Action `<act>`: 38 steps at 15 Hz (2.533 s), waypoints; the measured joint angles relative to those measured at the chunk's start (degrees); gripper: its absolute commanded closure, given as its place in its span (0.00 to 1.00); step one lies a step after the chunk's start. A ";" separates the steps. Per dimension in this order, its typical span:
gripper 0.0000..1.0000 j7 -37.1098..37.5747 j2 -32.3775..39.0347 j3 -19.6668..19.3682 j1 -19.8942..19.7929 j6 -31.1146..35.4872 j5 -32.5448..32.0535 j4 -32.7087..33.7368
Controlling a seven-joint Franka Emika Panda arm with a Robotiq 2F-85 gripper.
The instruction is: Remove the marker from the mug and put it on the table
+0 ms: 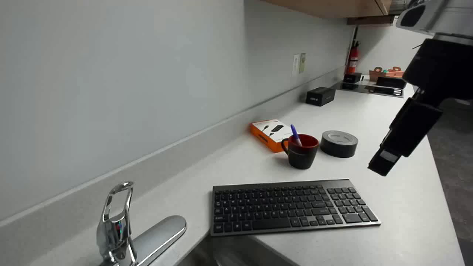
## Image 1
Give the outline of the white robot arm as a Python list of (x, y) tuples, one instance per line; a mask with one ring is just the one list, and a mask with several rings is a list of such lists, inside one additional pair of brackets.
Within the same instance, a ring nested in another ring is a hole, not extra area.
[(417, 86), (389, 126), (369, 169), (388, 176), (441, 119), (445, 99), (473, 99), (473, 0), (411, 0), (400, 29), (432, 34), (404, 73)]

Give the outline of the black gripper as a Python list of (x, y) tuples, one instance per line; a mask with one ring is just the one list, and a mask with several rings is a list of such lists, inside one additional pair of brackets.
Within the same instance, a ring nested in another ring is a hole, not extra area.
[(423, 104), (410, 98), (389, 126), (389, 133), (369, 164), (382, 176), (388, 176), (401, 157), (410, 157), (441, 119), (442, 113), (434, 107), (448, 98), (473, 99), (473, 48), (428, 39), (404, 79), (422, 91), (419, 99)]

